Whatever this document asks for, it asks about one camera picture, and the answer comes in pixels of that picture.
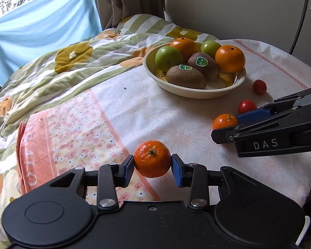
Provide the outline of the red cherry tomato right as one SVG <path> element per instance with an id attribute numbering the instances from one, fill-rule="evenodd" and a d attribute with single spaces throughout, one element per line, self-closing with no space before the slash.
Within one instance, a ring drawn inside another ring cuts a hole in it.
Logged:
<path id="1" fill-rule="evenodd" d="M 259 96 L 267 92 L 267 85 L 263 80 L 257 79 L 253 82 L 253 92 Z"/>

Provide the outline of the large orange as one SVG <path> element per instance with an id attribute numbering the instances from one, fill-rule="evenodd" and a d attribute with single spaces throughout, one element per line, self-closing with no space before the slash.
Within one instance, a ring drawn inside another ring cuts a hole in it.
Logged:
<path id="1" fill-rule="evenodd" d="M 187 62 L 194 53 L 198 52 L 196 43 L 185 37 L 174 39 L 170 46 L 180 51 L 184 62 Z"/>
<path id="2" fill-rule="evenodd" d="M 236 46 L 224 45 L 217 50 L 215 61 L 218 63 L 221 71 L 225 73 L 237 73 L 244 69 L 245 55 Z"/>

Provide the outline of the pink floral towel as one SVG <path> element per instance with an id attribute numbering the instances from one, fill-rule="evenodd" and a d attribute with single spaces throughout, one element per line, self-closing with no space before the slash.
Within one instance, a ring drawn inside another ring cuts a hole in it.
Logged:
<path id="1" fill-rule="evenodd" d="M 311 87 L 311 67 L 252 40 L 233 40 L 246 57 L 247 77 L 226 96 L 180 97 L 160 88 L 142 66 L 113 77 L 71 100 L 33 114 L 19 131 L 19 184 L 27 193 L 73 167 L 98 170 L 119 164 L 147 140 L 159 140 L 186 162 L 210 170 L 232 166 L 302 205 L 311 189 L 311 153 L 238 158 L 232 144 L 211 139 L 220 114 L 238 113 L 242 100 L 257 106 Z M 267 92 L 253 92 L 263 80 Z"/>

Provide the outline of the green apple front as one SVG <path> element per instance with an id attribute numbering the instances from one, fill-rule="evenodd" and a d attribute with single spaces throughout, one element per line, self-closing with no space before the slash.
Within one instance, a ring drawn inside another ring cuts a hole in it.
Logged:
<path id="1" fill-rule="evenodd" d="M 171 46 L 161 47 L 155 56 L 156 66 L 163 72 L 183 63 L 183 57 L 179 50 Z"/>

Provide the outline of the floral striped duvet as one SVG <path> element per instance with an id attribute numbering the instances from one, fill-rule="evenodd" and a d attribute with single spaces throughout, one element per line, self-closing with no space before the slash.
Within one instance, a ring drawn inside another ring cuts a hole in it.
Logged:
<path id="1" fill-rule="evenodd" d="M 17 152 L 20 123 L 140 66 L 149 50 L 178 37 L 198 42 L 213 39 L 160 17 L 137 14 L 93 38 L 49 52 L 12 74 L 0 90 L 0 248 L 9 244 L 2 213 L 22 194 Z"/>

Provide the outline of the cream ceramic bowl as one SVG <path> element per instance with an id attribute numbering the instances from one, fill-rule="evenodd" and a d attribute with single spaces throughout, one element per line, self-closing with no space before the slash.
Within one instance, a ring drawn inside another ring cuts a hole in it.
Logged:
<path id="1" fill-rule="evenodd" d="M 231 86 L 225 88 L 225 83 L 222 80 L 214 80 L 210 82 L 206 82 L 206 87 L 204 89 L 193 89 L 186 88 L 178 85 L 174 85 L 164 81 L 156 76 L 155 69 L 155 55 L 159 48 L 169 45 L 169 43 L 164 43 L 159 46 L 151 49 L 143 59 L 143 67 L 145 72 L 156 82 L 164 90 L 176 94 L 178 96 L 186 97 L 186 98 L 195 98 L 195 99 L 211 99 L 225 96 L 230 92 L 237 89 L 241 84 L 244 83 L 246 79 L 246 69 L 237 72 L 234 76 L 234 82 Z"/>

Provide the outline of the red cherry tomato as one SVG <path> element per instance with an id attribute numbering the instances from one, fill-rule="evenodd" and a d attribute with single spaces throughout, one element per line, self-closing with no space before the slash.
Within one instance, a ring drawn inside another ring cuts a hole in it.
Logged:
<path id="1" fill-rule="evenodd" d="M 242 100 L 238 105 L 238 113 L 243 114 L 257 109 L 256 104 L 251 100 Z"/>
<path id="2" fill-rule="evenodd" d="M 253 82 L 253 92 L 259 96 L 267 92 L 267 85 L 263 80 L 257 79 Z"/>

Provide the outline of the red cherry tomato left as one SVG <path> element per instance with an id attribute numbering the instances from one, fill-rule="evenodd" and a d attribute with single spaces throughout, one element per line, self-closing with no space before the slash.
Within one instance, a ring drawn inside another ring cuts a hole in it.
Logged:
<path id="1" fill-rule="evenodd" d="M 238 105 L 238 113 L 243 114 L 257 109 L 256 104 L 251 100 L 242 100 Z"/>

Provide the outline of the green apple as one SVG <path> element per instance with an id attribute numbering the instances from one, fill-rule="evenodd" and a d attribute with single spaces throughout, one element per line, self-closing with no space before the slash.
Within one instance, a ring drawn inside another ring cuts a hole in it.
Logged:
<path id="1" fill-rule="evenodd" d="M 163 72 L 183 63 L 183 57 L 179 50 L 171 46 L 161 47 L 155 56 L 156 66 Z"/>
<path id="2" fill-rule="evenodd" d="M 221 44 L 218 42 L 214 40 L 207 40 L 201 45 L 200 52 L 205 53 L 215 59 L 215 54 L 220 47 Z"/>

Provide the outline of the kiwi with sticker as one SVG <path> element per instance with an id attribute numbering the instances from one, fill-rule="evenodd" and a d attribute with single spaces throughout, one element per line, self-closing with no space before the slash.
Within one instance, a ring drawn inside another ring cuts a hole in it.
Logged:
<path id="1" fill-rule="evenodd" d="M 194 53 L 189 58 L 188 65 L 200 71 L 207 81 L 215 80 L 220 73 L 218 63 L 206 53 Z"/>
<path id="2" fill-rule="evenodd" d="M 187 65 L 176 65 L 166 73 L 169 83 L 185 88 L 204 89 L 206 86 L 203 74 Z"/>

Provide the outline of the light blue window cloth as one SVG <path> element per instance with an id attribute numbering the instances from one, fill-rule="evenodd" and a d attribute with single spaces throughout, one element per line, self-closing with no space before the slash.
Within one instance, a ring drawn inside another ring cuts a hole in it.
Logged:
<path id="1" fill-rule="evenodd" d="M 94 0 L 31 0 L 0 17 L 0 86 L 24 64 L 101 32 Z"/>

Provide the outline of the small mandarin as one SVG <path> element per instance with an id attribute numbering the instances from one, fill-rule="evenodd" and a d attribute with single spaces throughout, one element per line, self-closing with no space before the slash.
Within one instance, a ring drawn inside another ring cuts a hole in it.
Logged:
<path id="1" fill-rule="evenodd" d="M 134 153 L 137 171 L 146 178 L 158 178 L 168 172 L 172 165 L 169 149 L 158 140 L 142 143 Z"/>
<path id="2" fill-rule="evenodd" d="M 213 130 L 227 128 L 238 125 L 238 120 L 234 115 L 221 114 L 216 117 L 212 123 Z"/>

